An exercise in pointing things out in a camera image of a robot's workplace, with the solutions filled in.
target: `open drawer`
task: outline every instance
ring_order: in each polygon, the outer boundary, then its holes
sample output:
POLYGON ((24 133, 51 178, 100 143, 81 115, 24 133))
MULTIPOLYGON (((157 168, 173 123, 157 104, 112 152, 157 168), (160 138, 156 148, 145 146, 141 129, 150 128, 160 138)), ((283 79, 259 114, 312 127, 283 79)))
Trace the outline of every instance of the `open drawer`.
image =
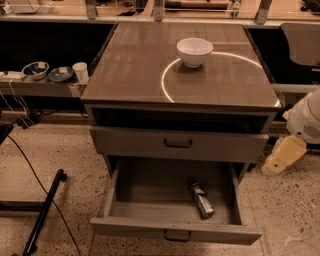
POLYGON ((252 244, 262 234, 245 226, 231 163, 119 158, 104 216, 92 218, 98 234, 252 244), (215 209, 201 218, 190 185, 199 182, 215 209))

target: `can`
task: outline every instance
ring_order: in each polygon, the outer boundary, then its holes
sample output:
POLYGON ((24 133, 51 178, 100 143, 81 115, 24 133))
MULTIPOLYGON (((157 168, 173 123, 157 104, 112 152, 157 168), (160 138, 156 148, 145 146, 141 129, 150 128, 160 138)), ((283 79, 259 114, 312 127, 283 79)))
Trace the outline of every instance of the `can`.
POLYGON ((209 202, 207 194, 202 185, 200 183, 194 183, 193 185, 191 185, 191 191, 200 209, 202 217, 210 218, 215 213, 215 210, 209 202))

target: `terrazzo floor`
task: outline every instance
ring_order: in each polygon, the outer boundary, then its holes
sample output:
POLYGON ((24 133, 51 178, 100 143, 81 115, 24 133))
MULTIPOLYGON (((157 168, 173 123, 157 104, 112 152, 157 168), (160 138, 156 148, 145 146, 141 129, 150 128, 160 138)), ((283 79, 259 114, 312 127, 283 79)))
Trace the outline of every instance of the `terrazzo floor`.
MULTIPOLYGON (((240 195, 247 225, 263 231, 253 245, 174 243, 95 234, 89 221, 101 211, 110 180, 87 126, 15 127, 10 136, 25 152, 47 190, 58 169, 67 173, 55 202, 82 256, 320 256, 319 153, 308 153, 283 174, 271 177, 260 170, 271 152, 266 147, 256 168, 244 177, 240 195)), ((0 200, 42 201, 45 196, 28 163, 7 138, 0 146, 0 200)), ((1 213, 0 256, 22 255, 35 220, 33 213, 1 213)), ((37 247, 33 255, 79 255, 53 205, 37 247)))

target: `drawer handle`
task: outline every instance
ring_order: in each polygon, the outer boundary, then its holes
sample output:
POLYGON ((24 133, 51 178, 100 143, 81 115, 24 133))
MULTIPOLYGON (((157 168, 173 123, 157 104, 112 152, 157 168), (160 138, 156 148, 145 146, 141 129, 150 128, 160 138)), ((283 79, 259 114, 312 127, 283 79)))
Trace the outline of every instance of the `drawer handle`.
POLYGON ((191 241, 191 231, 188 232, 188 237, 186 239, 180 239, 180 238, 170 238, 168 237, 167 230, 164 230, 164 239, 170 242, 181 242, 186 243, 191 241))
POLYGON ((164 139, 163 143, 168 148, 191 148, 192 146, 192 140, 188 140, 186 143, 173 143, 169 142, 167 139, 164 139))

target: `white cup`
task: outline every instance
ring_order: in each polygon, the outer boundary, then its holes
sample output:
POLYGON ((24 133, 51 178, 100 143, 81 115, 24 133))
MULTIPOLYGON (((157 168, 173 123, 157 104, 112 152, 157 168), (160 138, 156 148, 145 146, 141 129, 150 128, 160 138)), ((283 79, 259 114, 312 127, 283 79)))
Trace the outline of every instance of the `white cup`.
POLYGON ((87 64, 85 62, 75 63, 72 68, 80 83, 87 83, 89 81, 87 64))

